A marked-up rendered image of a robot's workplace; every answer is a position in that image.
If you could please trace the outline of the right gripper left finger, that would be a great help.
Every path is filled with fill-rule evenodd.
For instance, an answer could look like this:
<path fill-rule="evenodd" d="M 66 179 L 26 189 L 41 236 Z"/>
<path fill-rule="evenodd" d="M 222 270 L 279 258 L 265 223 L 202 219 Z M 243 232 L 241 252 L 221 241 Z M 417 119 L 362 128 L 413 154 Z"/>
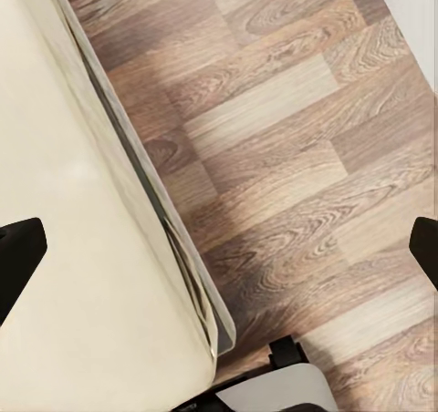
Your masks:
<path fill-rule="evenodd" d="M 0 227 L 0 326 L 47 253 L 39 217 Z"/>

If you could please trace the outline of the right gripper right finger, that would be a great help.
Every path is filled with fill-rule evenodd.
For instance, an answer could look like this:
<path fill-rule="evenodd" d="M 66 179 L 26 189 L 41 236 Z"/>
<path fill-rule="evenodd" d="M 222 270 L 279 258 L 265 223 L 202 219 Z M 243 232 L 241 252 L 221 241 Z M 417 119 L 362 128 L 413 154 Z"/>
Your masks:
<path fill-rule="evenodd" d="M 438 292 L 438 221 L 417 217 L 409 249 Z"/>

